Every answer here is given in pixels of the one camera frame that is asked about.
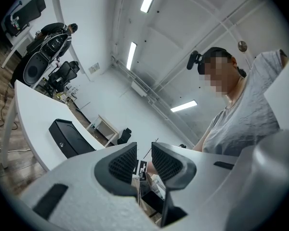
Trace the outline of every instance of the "wire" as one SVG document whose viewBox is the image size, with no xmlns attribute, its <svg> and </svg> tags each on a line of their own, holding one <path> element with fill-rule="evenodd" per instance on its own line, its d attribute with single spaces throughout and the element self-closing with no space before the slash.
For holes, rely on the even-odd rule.
<svg viewBox="0 0 289 231">
<path fill-rule="evenodd" d="M 5 105 L 6 105 L 6 102 L 8 101 L 8 90 L 9 90 L 9 85 L 8 85 L 8 88 L 6 89 L 6 91 L 5 91 L 5 94 L 4 94 L 4 105 L 3 105 L 3 107 L 1 108 L 1 111 L 0 111 L 0 113 L 1 113 L 1 120 L 3 121 L 3 124 L 1 124 L 0 125 L 0 128 L 2 127 L 2 126 L 4 126 L 4 119 L 3 119 L 3 115 L 2 115 L 2 111 L 3 111 L 3 109 L 4 109 L 4 107 L 5 107 Z M 16 124 L 16 122 L 14 122 L 14 124 L 16 125 L 16 128 L 13 128 L 12 130 L 17 130 L 18 129 L 18 125 Z"/>
<path fill-rule="evenodd" d="M 31 151 L 31 149 L 27 149 L 27 150 L 13 150 L 13 151 L 8 151 L 8 152 L 27 152 L 27 151 Z"/>
</svg>

